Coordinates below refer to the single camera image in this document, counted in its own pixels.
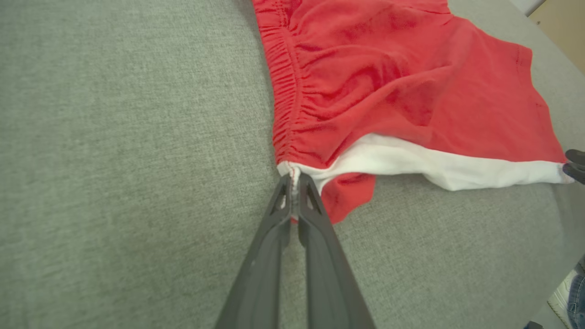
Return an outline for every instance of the floor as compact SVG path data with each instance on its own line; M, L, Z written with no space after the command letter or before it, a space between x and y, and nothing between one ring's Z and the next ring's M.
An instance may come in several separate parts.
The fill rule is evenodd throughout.
M540 324L543 329L567 329L559 317L556 316L555 312L553 312L546 303L541 307L541 310L532 317L532 321Z

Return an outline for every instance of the stitching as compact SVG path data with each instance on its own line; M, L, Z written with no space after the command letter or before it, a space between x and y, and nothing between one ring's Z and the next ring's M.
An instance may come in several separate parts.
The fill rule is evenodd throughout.
M282 152L282 159L283 160L287 160L288 156L291 153L291 144L292 144L292 137L291 137L291 131L293 128L294 123L297 121L299 114L300 114L300 104L301 104L301 96L302 96L302 90L304 89L304 86L300 83L300 67L298 65L298 57L295 51L293 51L293 45L291 44L291 39L293 38L292 33L288 30L287 27L287 20L286 20L286 13L284 10L284 6L283 6L283 2L282 0L278 0L275 2L275 6L277 6L277 12L278 15L280 17L280 23L281 23L281 29L280 32L282 33L282 37L283 37L283 46L285 47L285 51L288 54L288 59L290 60L291 63L291 67L292 67L292 77L294 80L294 89L295 89L295 95L294 95L294 99L292 102L292 108L291 108L291 113L290 113L290 117L288 122L286 123L286 129L285 129L285 141L284 141L284 150Z

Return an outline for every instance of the wooden cabinet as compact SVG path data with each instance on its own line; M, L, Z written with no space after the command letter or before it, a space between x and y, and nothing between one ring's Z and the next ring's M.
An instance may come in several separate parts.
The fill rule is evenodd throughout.
M530 19L585 74L585 0L546 0Z

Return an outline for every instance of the gray table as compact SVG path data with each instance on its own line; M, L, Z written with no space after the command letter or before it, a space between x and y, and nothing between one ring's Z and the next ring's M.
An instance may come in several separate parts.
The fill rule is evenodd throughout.
M450 5L534 49L585 149L585 77L507 0ZM278 179L272 106L247 0L3 1L1 327L211 327ZM585 252L584 196L381 177L335 228L379 328L522 328ZM283 276L303 328L294 239Z

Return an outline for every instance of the red fabric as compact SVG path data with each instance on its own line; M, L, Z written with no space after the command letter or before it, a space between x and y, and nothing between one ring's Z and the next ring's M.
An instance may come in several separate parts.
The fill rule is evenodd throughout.
M368 133L465 156L564 162L532 86L532 52L455 17L446 1L253 2L277 163L324 169ZM342 190L325 187L324 203Z

